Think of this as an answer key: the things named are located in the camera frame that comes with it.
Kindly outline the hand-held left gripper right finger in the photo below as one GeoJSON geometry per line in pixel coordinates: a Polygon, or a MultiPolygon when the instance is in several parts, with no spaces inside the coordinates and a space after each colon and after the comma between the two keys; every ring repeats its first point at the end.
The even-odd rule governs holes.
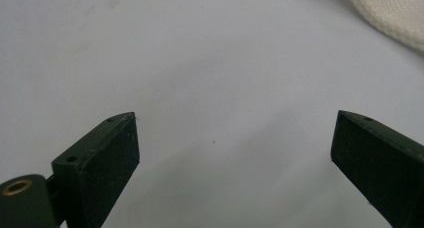
{"type": "Polygon", "coordinates": [[[331,159],[393,228],[424,228],[424,146],[369,117],[339,111],[331,159]]]}

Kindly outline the cream mesh laundry bag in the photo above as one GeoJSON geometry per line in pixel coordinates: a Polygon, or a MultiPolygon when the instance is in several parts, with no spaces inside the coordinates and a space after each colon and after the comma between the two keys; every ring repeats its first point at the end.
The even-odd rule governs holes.
{"type": "Polygon", "coordinates": [[[424,53],[424,0],[350,0],[377,30],[424,53]]]}

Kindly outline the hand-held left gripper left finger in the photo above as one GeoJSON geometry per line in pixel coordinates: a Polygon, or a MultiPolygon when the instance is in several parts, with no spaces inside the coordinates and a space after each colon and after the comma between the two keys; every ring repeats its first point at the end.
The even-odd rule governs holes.
{"type": "Polygon", "coordinates": [[[136,117],[110,117],[52,161],[68,228],[100,228],[140,161],[136,117]]]}

